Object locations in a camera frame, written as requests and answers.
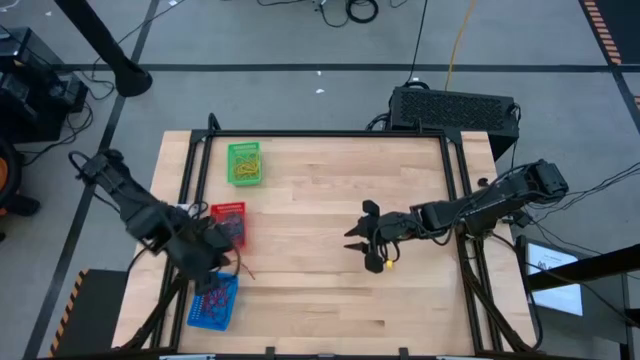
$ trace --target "green basket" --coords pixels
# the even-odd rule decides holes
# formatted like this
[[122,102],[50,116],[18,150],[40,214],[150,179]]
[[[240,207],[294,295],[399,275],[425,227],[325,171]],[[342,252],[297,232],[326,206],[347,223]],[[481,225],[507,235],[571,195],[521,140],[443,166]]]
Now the green basket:
[[262,180],[260,143],[229,144],[227,180],[235,186],[258,185]]

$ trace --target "yellow object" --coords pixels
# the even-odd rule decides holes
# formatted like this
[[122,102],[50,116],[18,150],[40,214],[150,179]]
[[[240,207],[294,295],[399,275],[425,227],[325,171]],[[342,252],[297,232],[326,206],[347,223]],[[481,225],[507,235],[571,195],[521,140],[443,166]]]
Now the yellow object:
[[462,37],[462,33],[464,32],[464,29],[467,27],[467,22],[469,21],[469,18],[471,17],[471,13],[473,12],[473,9],[475,7],[476,7],[476,0],[471,0],[471,4],[469,5],[469,10],[467,10],[467,14],[464,16],[464,22],[460,27],[460,31],[458,31],[458,37],[456,37],[456,42],[453,44],[453,52],[451,53],[451,60],[449,61],[449,71],[447,72],[447,81],[444,83],[444,91],[447,91],[447,88],[449,87],[449,80],[451,80],[453,63],[456,60],[456,50],[458,49],[458,42]]
[[233,167],[235,178],[242,180],[258,175],[260,173],[259,161],[258,154],[237,155]]

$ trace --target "orange hazard stripe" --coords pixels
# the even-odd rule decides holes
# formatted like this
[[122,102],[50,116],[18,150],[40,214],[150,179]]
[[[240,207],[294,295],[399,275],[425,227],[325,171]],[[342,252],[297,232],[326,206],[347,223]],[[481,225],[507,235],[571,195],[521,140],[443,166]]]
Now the orange hazard stripe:
[[602,41],[602,43],[605,45],[607,55],[609,56],[609,61],[613,64],[620,65],[622,63],[622,59],[620,58],[618,47],[613,42],[613,38],[611,38],[611,34],[607,29],[607,24],[602,18],[602,14],[600,14],[598,5],[596,5],[595,1],[584,1],[584,6],[587,8],[587,12],[589,13],[591,22],[596,28],[598,37],[600,37],[600,41]]
[[60,319],[60,324],[56,329],[55,336],[53,337],[53,341],[51,342],[51,346],[49,347],[49,352],[47,353],[48,357],[54,357],[56,350],[58,350],[58,346],[60,345],[60,340],[62,339],[62,334],[64,333],[64,327],[67,326],[69,322],[69,316],[71,315],[71,310],[73,310],[73,303],[78,298],[78,292],[80,291],[80,285],[82,285],[82,281],[84,277],[87,275],[88,270],[82,270],[78,273],[76,277],[76,282],[73,284],[73,289],[71,290],[71,295],[69,296],[69,301],[67,302],[67,306],[64,307],[64,313],[62,313],[62,319]]

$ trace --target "table frame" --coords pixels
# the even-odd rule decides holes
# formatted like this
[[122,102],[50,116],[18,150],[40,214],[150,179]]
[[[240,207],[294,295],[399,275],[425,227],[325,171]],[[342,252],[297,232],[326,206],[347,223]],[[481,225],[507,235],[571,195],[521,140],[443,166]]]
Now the table frame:
[[[194,198],[194,203],[201,202],[204,195],[206,177],[207,177],[207,169],[209,165],[209,159],[211,154],[211,148],[213,139],[215,137],[399,137],[399,138],[410,138],[410,137],[427,137],[427,138],[437,138],[440,142],[440,150],[442,153],[442,162],[444,165],[444,173],[445,180],[447,184],[447,191],[449,195],[449,200],[455,200],[456,196],[456,186],[453,177],[453,168],[451,163],[451,158],[449,154],[449,146],[448,143],[452,142],[455,151],[456,158],[458,161],[459,169],[460,169],[460,177],[462,180],[462,190],[464,195],[471,194],[471,182],[469,178],[469,173],[467,169],[467,163],[464,155],[464,151],[462,148],[462,137],[459,132],[457,133],[445,133],[440,130],[426,130],[426,131],[378,131],[378,132],[368,132],[368,131],[324,131],[324,130],[222,130],[220,124],[218,123],[216,117],[213,114],[209,114],[208,119],[208,128],[204,130],[192,130],[191,137],[189,140],[189,148],[187,151],[187,158],[184,167],[182,183],[180,187],[180,194],[178,201],[180,203],[184,203],[187,201],[188,191],[191,176],[193,173],[196,149],[199,143],[204,142],[204,150],[202,159],[200,162],[199,173],[197,177],[197,185],[196,185],[196,193]],[[458,248],[458,257],[460,264],[461,272],[468,272],[468,268],[465,268],[465,262],[468,259],[468,252],[465,246],[465,236],[462,232],[456,231],[455,233],[456,244]],[[479,273],[479,282],[482,285],[482,288],[485,292],[484,295],[488,297],[488,299],[493,302],[493,296],[491,292],[491,284],[489,280],[489,274],[487,270],[487,263],[484,255],[484,250],[481,244],[478,242],[474,243],[474,252],[477,270]],[[171,283],[171,279],[173,278],[173,274],[175,273],[175,267],[171,264],[171,262],[167,259],[167,263],[165,266],[165,271],[162,279],[162,286],[160,290],[160,296],[162,297],[169,285]],[[470,286],[463,282],[464,285],[464,294],[465,294],[465,302],[467,307],[467,313],[469,316],[469,326],[471,330],[471,337],[473,342],[473,349],[476,356],[481,354],[487,354],[483,347],[482,342],[482,333],[480,330],[480,320],[478,317],[478,309],[476,307],[475,295],[470,288]],[[171,333],[169,336],[169,348],[174,351],[178,350],[180,344],[180,336],[182,333],[182,324],[184,322],[184,312],[187,301],[187,287],[184,286],[178,292],[177,301],[176,301],[176,312],[173,319],[173,324],[171,327]],[[491,336],[491,343],[493,346],[493,351],[490,351],[492,356],[497,354],[503,354],[506,356],[515,355],[513,352],[503,352],[502,341],[500,336],[499,328],[490,316],[487,317],[487,322],[489,325],[489,331]],[[160,323],[156,326],[151,336],[151,344],[150,347],[159,348],[162,331],[164,328],[164,318],[160,320]],[[268,347],[265,350],[266,358],[275,358],[275,348]],[[417,358],[409,356],[409,350],[407,348],[399,348],[399,355],[401,359],[409,359],[409,358]],[[232,357],[234,359],[251,359],[256,358],[256,355],[251,354],[218,354],[217,357]],[[349,358],[372,358],[371,356],[348,356]],[[394,358],[385,357],[385,356],[376,356],[375,358]]]

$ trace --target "wire bundle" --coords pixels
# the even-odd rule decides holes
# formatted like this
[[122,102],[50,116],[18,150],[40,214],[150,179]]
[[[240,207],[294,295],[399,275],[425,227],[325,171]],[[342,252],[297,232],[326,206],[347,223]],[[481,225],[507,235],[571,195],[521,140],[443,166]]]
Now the wire bundle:
[[637,162],[633,165],[631,165],[630,167],[628,167],[627,169],[620,171],[619,173],[610,176],[608,178],[606,178],[605,180],[603,180],[600,184],[592,187],[591,189],[588,190],[584,190],[584,191],[576,191],[576,192],[571,192],[568,193],[564,199],[567,199],[568,196],[574,196],[571,200],[569,200],[569,202],[565,203],[564,205],[560,206],[560,207],[556,207],[561,201],[558,201],[554,204],[551,205],[547,205],[547,206],[538,206],[538,207],[532,207],[533,209],[536,210],[540,210],[540,209],[549,209],[552,208],[553,210],[547,212],[542,218],[540,218],[539,220],[535,221],[535,223],[539,223],[541,221],[543,221],[544,219],[546,219],[549,215],[556,213],[558,211],[564,211],[569,209],[571,206],[575,205],[576,203],[584,200],[585,198],[587,198],[588,196],[594,195],[600,191],[606,190],[609,186],[614,185],[619,183],[620,181],[623,181],[631,176],[635,176],[640,174],[640,162]]

